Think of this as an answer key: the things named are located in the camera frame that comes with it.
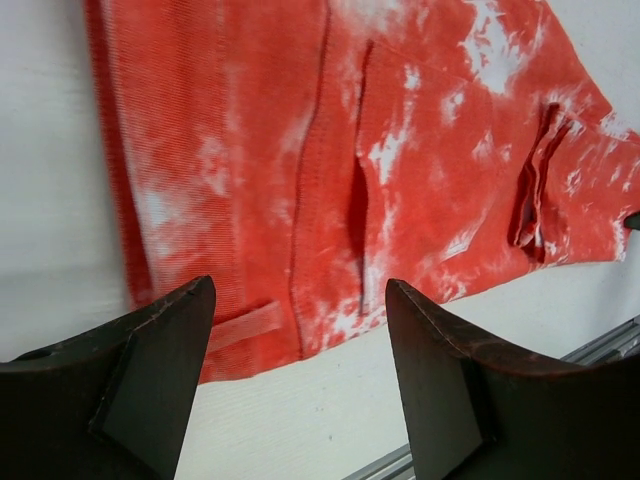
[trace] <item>white surface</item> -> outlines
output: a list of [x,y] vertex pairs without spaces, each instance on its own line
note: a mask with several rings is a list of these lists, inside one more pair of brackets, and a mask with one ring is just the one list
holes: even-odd
[[[550,3],[605,95],[640,129],[640,5]],[[0,0],[2,360],[124,309],[80,4]],[[539,272],[450,309],[560,356],[640,313],[632,240],[624,264]],[[406,441],[380,328],[304,363],[200,387],[177,478],[339,479]]]

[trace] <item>pocket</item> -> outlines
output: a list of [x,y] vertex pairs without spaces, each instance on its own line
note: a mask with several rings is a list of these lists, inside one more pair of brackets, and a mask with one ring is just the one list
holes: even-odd
[[551,157],[572,127],[572,120],[560,111],[558,103],[540,105],[538,131],[518,179],[510,241],[538,263],[558,253],[555,242],[548,237],[559,238],[566,231],[566,219],[553,207],[546,185]]
[[[438,302],[487,288],[477,260],[506,244],[508,226],[487,231],[507,165],[492,124],[485,89],[374,45],[356,152],[369,200],[365,310],[383,301],[389,277]],[[474,248],[478,236],[484,247]]]
[[[519,246],[543,265],[621,260],[630,233],[624,218],[640,206],[637,135],[616,138],[560,106],[545,109],[551,128],[534,153],[541,153],[539,183],[535,190],[521,183],[528,189],[521,199],[534,197],[534,208],[529,223],[516,221],[530,243]],[[517,205],[516,216],[528,203]]]

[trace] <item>white background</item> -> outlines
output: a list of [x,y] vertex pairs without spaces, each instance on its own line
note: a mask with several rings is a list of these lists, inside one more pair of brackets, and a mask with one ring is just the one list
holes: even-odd
[[[640,4],[549,3],[640,130]],[[79,0],[0,0],[0,162],[0,360],[10,360],[124,311]],[[449,308],[561,356],[639,314],[639,287],[634,236],[624,264],[536,273]],[[340,479],[406,441],[380,328],[307,362],[199,387],[176,478]]]

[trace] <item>white bleach spot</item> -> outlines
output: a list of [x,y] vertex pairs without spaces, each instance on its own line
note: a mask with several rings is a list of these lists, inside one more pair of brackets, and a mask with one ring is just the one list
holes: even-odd
[[449,271],[438,273],[438,292],[443,303],[462,298],[467,294],[467,283],[462,281],[460,275]]
[[358,55],[355,49],[350,49],[343,56],[338,66],[338,75],[342,84],[340,93],[340,103],[342,107],[350,112],[350,121],[354,122],[358,115],[358,102],[362,91],[362,71],[358,62]]
[[[229,158],[232,159],[231,163],[241,163],[246,158],[244,148],[240,145],[231,147]],[[236,189],[245,188],[247,184],[247,178],[244,175],[233,175],[231,177],[231,185]]]
[[365,254],[365,304],[370,308],[376,301],[384,298],[384,285],[389,277],[392,263],[392,235],[398,206],[389,206],[385,200],[385,214],[382,228],[378,233],[376,248]]
[[242,133],[243,125],[242,125],[242,116],[240,114],[240,106],[244,101],[241,94],[242,84],[239,80],[241,75],[243,74],[244,69],[246,68],[243,63],[236,62],[224,62],[226,65],[226,75],[227,75],[227,111],[226,111],[226,124],[227,128],[231,132]]
[[494,257],[484,264],[484,268],[491,273],[501,273],[509,265],[512,259],[511,250],[506,242],[494,253]]
[[573,197],[578,191],[578,188],[580,188],[580,185],[582,185],[582,173],[580,172],[580,169],[577,169],[567,175],[565,192],[567,192],[569,196]]
[[609,179],[609,186],[611,186],[611,184],[613,184],[616,180],[620,178],[621,173],[622,173],[622,165],[618,165],[614,170],[613,175],[611,175],[611,178]]
[[615,258],[619,262],[623,261],[626,252],[625,252],[625,231],[624,231],[624,217],[626,217],[626,212],[621,214],[616,220],[611,223],[613,227],[613,240],[615,245]]
[[607,155],[615,152],[616,148],[618,148],[618,141],[617,140],[613,140],[613,141],[609,142],[609,144],[607,145],[607,148],[604,151],[604,156],[606,157]]
[[229,172],[223,163],[226,161],[227,153],[227,149],[220,140],[215,137],[205,137],[197,154],[203,166],[203,181],[221,197],[228,193]]
[[524,245],[528,245],[529,243],[531,243],[533,241],[534,235],[535,235],[535,232],[532,232],[529,229],[520,232],[520,238],[518,239],[518,245],[521,246],[521,247],[524,246]]
[[[580,84],[557,88],[547,95],[545,103],[557,103],[567,112],[581,113],[586,107],[585,103],[580,99],[581,93],[582,85]],[[581,126],[580,122],[575,121],[572,131],[577,134]]]
[[402,125],[400,127],[393,126],[385,138],[373,145],[369,152],[369,160],[376,166],[381,185],[385,185],[389,181],[393,164],[410,136],[411,120],[415,108],[413,102],[416,96],[413,91],[420,85],[420,76],[417,70],[411,68],[405,69],[405,76],[408,95],[403,104]]
[[571,127],[569,128],[569,138],[572,141],[577,140],[586,130],[586,127],[582,123],[574,120],[571,122]]
[[544,248],[551,255],[555,255],[558,252],[558,246],[554,242],[544,242]]
[[595,151],[596,151],[596,146],[589,145],[589,147],[584,152],[582,152],[582,155],[580,155],[580,158],[578,159],[578,165],[582,166],[584,161],[587,160],[588,158],[590,159],[590,162],[587,162],[587,163],[588,164],[593,163],[593,159],[596,158],[596,156],[592,155],[592,153],[594,153]]
[[480,227],[487,218],[487,213],[488,211],[484,211],[477,221],[473,222],[468,228],[453,237],[453,239],[440,254],[441,262],[449,260],[450,258],[453,258],[469,250],[471,242],[473,241],[476,234],[478,233],[478,230],[480,230]]
[[293,203],[286,198],[271,203],[269,225],[291,226],[293,223]]
[[547,263],[543,266],[543,268],[557,267],[560,265],[564,265],[567,260],[569,260],[569,254],[565,253],[564,255],[560,255],[556,260],[551,263]]
[[504,163],[510,162],[511,161],[511,145],[505,145],[503,147],[500,147],[500,149],[498,150],[498,155]]
[[447,175],[442,168],[442,163],[439,160],[434,161],[431,166],[431,173],[429,174],[429,182],[437,185],[444,182],[446,178]]
[[354,281],[360,280],[360,272],[362,271],[362,257],[355,257],[351,250],[343,250],[336,253],[332,263],[332,271],[339,272],[340,275],[348,275]]
[[538,25],[531,45],[518,43],[518,32],[507,33],[500,21],[504,14],[494,0],[465,0],[476,9],[476,19],[464,42],[471,72],[485,87],[497,94],[507,93],[507,85],[538,50],[544,37]]
[[160,197],[157,193],[145,192],[144,201],[147,207],[147,213],[149,214],[149,220],[151,221],[152,227],[159,227],[167,220],[169,220],[170,215],[167,211],[167,206],[162,197]]
[[618,118],[616,112],[612,111],[600,121],[600,131],[618,140],[627,140],[630,128],[624,120]]
[[638,169],[640,169],[640,158],[637,158],[635,162],[633,162],[633,166],[631,167],[631,170],[629,171],[629,175],[627,175],[627,179],[624,182],[624,184],[622,185],[622,191],[623,192],[628,192],[629,190],[631,190],[631,186],[633,185],[633,177],[635,176],[636,172],[638,171]]
[[224,168],[218,168],[215,173],[210,173],[204,181],[211,187],[213,193],[220,197],[227,195],[227,185],[229,183],[229,172]]
[[202,139],[202,146],[198,150],[198,158],[205,160],[211,157],[219,157],[226,153],[226,149],[220,140],[215,137]]
[[406,24],[405,0],[331,0],[332,11],[353,27],[353,33],[390,33]]
[[333,336],[344,336],[344,340],[349,340],[371,330],[374,322],[382,323],[386,320],[384,306],[360,318],[359,297],[341,300],[334,310],[330,310],[326,302],[319,302],[316,307],[318,321],[329,327],[329,331],[322,338],[322,350],[329,347]]
[[309,107],[305,112],[295,119],[289,128],[285,130],[282,138],[280,138],[280,153],[298,153],[302,147],[305,136],[309,131],[311,117],[313,116],[313,107]]
[[458,118],[458,107],[464,101],[464,92],[455,91],[447,95],[440,102],[440,111],[442,112],[442,123],[445,125],[453,125]]
[[405,82],[404,88],[407,90],[417,90],[420,88],[420,71],[417,67],[412,65],[405,65],[404,67]]
[[154,241],[154,247],[155,247],[155,253],[156,255],[158,255],[159,258],[167,258],[169,255],[171,255],[171,247],[169,245],[167,245],[165,242],[162,241]]
[[534,234],[534,245],[536,247],[542,247],[544,246],[544,239],[542,238],[542,225],[538,224],[536,225],[536,231]]
[[473,158],[476,160],[486,160],[487,158],[490,158],[493,150],[493,134],[491,133],[491,130],[487,130],[478,144],[471,151],[471,155],[473,155]]
[[427,21],[428,16],[429,16],[428,7],[422,7],[418,12],[418,14],[416,15],[416,24],[418,25],[418,28],[420,29],[420,31],[424,29],[424,22]]
[[325,300],[317,300],[316,301],[316,315],[318,316],[319,322],[324,323],[331,312],[331,306],[329,302]]
[[440,257],[438,255],[428,254],[422,260],[420,260],[420,264],[418,265],[419,271],[420,271],[420,277],[419,277],[420,280],[422,280],[422,278],[424,278],[425,275],[429,274],[429,270],[431,270],[431,267],[433,267],[436,261],[439,261],[439,259]]

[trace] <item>tie-dye fabric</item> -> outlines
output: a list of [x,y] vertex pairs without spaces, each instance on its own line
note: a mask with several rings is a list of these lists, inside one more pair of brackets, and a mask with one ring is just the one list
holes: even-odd
[[213,276],[202,381],[382,324],[389,277],[442,303],[624,256],[640,141],[542,1],[86,12],[132,304]]

